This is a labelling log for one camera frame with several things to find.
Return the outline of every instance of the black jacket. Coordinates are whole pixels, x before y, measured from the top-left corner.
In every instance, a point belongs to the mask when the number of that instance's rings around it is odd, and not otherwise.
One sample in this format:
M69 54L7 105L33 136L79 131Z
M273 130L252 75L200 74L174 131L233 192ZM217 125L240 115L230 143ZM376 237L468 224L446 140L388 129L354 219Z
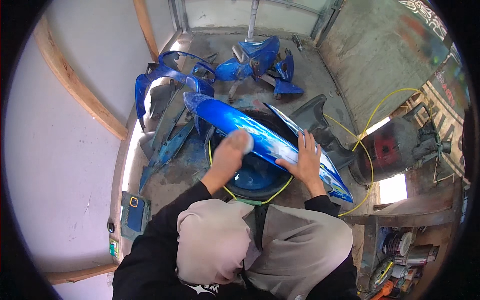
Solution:
M206 187L198 182L165 205L148 223L145 233L135 239L132 251L121 262L113 277L113 299L192 299L192 300L253 300L275 299L271 294L252 291L237 284L188 286L176 274L177 217L192 203L211 199ZM305 209L337 216L339 206L328 196L305 202ZM318 283L307 299L358 300L357 269L351 252L343 263Z

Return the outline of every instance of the left hand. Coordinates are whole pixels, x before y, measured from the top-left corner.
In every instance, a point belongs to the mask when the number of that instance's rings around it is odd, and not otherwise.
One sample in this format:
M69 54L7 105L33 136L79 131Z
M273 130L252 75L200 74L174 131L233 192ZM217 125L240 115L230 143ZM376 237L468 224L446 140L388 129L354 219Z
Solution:
M201 180L210 195L221 189L241 168L248 139L249 134L245 130L235 130L215 149L212 165Z

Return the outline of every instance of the motorcycle side cover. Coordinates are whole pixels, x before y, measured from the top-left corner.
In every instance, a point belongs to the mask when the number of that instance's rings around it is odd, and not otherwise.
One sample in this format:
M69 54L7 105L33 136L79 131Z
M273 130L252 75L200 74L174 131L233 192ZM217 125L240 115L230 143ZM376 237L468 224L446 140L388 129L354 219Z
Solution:
M190 112L211 123L225 134L236 129L244 129L249 132L254 140L252 152L275 166L286 171L275 163L277 158L285 159L292 164L297 163L298 149L296 147L230 105L195 92L183 93L183 101ZM320 178L332 188L329 194L347 202L353 202L352 195L325 152L322 152L320 165Z

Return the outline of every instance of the smartphone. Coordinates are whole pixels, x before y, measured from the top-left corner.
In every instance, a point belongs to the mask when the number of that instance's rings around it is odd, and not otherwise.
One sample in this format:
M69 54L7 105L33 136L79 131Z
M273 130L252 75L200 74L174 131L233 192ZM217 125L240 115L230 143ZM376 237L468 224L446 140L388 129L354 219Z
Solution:
M142 231L142 219L144 216L145 201L136 197L130 198L128 206L127 226L137 232Z

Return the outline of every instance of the hand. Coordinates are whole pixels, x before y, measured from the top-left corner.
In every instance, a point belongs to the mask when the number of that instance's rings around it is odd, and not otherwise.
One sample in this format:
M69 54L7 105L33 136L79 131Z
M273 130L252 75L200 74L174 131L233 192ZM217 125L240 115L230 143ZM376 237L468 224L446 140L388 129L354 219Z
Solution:
M320 145L315 147L315 139L307 130L298 132L299 135L299 158L298 163L293 165L284 159L277 159L275 163L287 169L290 174L301 180L313 197L326 195L324 184L319 176L320 156L322 149Z
M241 168L248 139L249 134L245 130L235 130L215 149L212 165L201 180L210 194L221 189Z

